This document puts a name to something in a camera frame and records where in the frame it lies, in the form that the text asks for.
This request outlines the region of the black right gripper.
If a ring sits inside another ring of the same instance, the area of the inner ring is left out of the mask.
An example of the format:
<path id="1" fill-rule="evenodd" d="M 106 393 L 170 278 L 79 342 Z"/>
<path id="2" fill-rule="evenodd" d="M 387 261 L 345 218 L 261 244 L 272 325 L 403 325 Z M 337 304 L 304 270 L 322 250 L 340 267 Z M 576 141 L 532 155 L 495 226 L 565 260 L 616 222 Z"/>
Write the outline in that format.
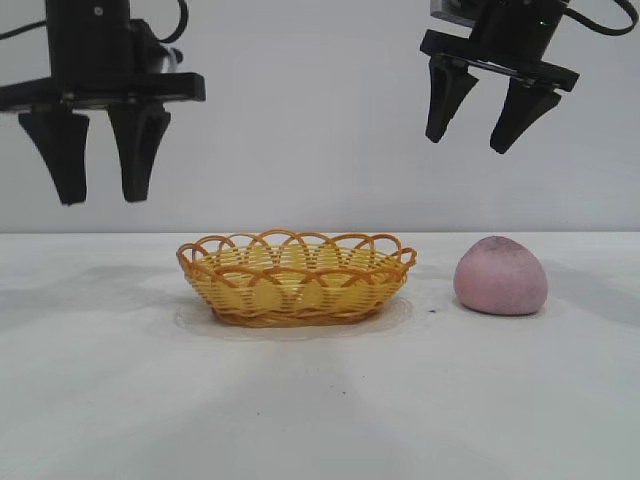
<path id="1" fill-rule="evenodd" d="M 420 50 L 429 61 L 426 137 L 443 138 L 478 79 L 467 65 L 512 77 L 490 146 L 505 154 L 538 119 L 573 90 L 579 74 L 547 63 L 544 53 L 568 8 L 566 1 L 433 1 L 431 15 L 471 29 L 467 38 L 429 30 Z M 458 66 L 450 59 L 462 64 Z"/>

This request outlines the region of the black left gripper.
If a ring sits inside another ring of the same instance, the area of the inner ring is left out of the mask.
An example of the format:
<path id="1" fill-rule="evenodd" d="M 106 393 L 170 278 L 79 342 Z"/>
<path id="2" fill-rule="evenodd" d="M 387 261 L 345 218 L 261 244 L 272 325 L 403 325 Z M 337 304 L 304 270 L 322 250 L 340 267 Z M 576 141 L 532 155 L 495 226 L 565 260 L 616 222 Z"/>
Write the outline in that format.
<path id="1" fill-rule="evenodd" d="M 86 201 L 86 115 L 69 109 L 106 109 L 121 166 L 127 202 L 147 200 L 151 173 L 171 114 L 162 103 L 206 100 L 204 77 L 180 72 L 180 50 L 170 45 L 186 30 L 187 4 L 180 1 L 174 31 L 160 38 L 128 1 L 47 1 L 50 75 L 1 88 L 3 112 L 20 113 L 53 180 L 60 202 Z"/>

